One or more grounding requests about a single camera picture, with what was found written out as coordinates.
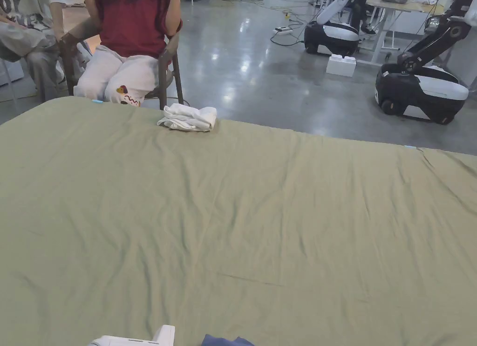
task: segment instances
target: person's leg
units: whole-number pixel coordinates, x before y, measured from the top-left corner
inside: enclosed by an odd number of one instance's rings
[[[104,97],[109,102],[141,106],[144,96],[159,84],[156,58],[134,55],[126,59],[109,81]]]
[[[366,34],[376,34],[371,25],[368,23],[366,15],[366,0],[354,0],[353,17],[351,26],[359,31],[359,23],[362,21],[361,30]]]
[[[52,40],[43,32],[17,28],[4,22],[0,22],[0,41],[6,49],[19,56],[25,56],[36,48],[52,45]]]
[[[75,96],[92,100],[105,100],[104,91],[111,77],[123,64],[123,58],[105,46],[96,47],[86,70],[81,75],[78,85],[74,87]]]
[[[58,48],[56,45],[47,49],[34,50],[25,56],[25,60],[41,102],[57,98],[56,63],[58,61]]]
[[[25,58],[42,102],[58,97],[55,70],[58,48],[53,31],[21,29],[2,22],[0,41],[0,57],[10,51]]]

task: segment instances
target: white robot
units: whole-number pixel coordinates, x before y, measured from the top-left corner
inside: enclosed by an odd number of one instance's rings
[[[330,22],[350,0],[334,0],[305,28],[307,53],[352,55],[358,48],[359,32],[345,23]]]
[[[88,346],[173,346],[176,328],[171,325],[162,325],[156,331],[152,341],[118,338],[116,336],[102,336],[92,341]]]
[[[438,124],[453,121],[469,90],[454,75],[424,65],[463,40],[475,26],[477,0],[453,0],[449,11],[439,17],[434,32],[400,54],[397,64],[381,66],[375,98],[384,113],[403,115],[408,106],[416,106]]]

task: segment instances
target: gray floor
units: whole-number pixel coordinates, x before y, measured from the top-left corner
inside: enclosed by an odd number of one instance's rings
[[[313,14],[303,2],[265,0],[264,5],[301,6],[293,10]],[[185,99],[194,107],[214,106],[222,119],[477,155],[473,99],[448,126],[387,116],[374,101],[377,68],[358,65],[352,78],[330,75],[325,72],[327,57],[305,53],[302,44],[271,43],[272,30],[285,24],[281,11],[249,2],[202,0],[194,7],[183,2],[182,13],[179,65]],[[291,36],[276,39],[294,42]],[[369,58],[362,52],[357,55]],[[3,90],[0,95],[7,95]],[[174,90],[171,86],[168,95],[176,95]],[[35,97],[22,100],[21,110],[36,104]],[[145,105],[156,108],[157,102]],[[10,102],[0,103],[0,123],[14,116]]]

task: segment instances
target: gray pants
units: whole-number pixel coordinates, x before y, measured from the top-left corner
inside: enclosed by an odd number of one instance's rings
[[[11,60],[12,53],[27,61],[42,102],[58,97],[55,68],[58,47],[53,30],[40,32],[0,22],[0,58]]]

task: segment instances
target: power strip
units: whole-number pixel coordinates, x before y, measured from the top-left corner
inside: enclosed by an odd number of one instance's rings
[[[291,29],[290,27],[276,27],[273,30],[273,33],[275,35],[292,34],[292,32],[293,32],[293,29]]]

